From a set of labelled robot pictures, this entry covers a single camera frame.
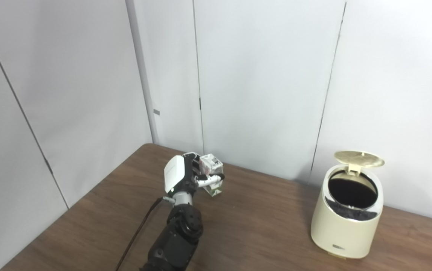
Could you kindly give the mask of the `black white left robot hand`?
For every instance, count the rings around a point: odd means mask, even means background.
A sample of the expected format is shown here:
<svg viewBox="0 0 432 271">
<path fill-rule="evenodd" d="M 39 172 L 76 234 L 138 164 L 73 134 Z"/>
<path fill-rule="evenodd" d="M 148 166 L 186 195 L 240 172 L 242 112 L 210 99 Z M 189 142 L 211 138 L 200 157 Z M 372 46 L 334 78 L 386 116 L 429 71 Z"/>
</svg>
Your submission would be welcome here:
<svg viewBox="0 0 432 271">
<path fill-rule="evenodd" d="M 164 189 L 170 198 L 182 193 L 193 197 L 201 187 L 214 196 L 221 193 L 225 178 L 223 163 L 216 156 L 189 152 L 174 156 L 166 164 Z"/>
</svg>

